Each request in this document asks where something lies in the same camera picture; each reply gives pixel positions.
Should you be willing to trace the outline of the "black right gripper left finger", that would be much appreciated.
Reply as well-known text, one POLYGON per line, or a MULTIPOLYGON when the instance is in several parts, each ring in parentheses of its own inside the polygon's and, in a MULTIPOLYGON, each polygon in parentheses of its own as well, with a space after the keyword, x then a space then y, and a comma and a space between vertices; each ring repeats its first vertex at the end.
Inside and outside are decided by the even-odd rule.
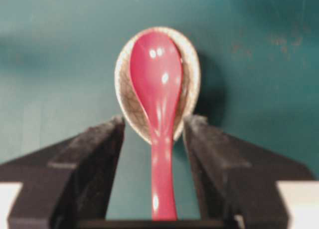
POLYGON ((108 122, 0 166, 3 229, 73 229, 104 218, 125 122, 108 122))

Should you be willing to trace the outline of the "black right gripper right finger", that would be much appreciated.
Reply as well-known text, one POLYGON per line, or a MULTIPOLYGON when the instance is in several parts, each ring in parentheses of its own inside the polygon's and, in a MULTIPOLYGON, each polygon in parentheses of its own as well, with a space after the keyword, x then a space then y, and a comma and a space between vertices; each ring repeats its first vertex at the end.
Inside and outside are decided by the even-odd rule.
POLYGON ((302 163, 246 142, 199 115, 184 119, 202 219, 242 229, 316 229, 319 182, 302 163))

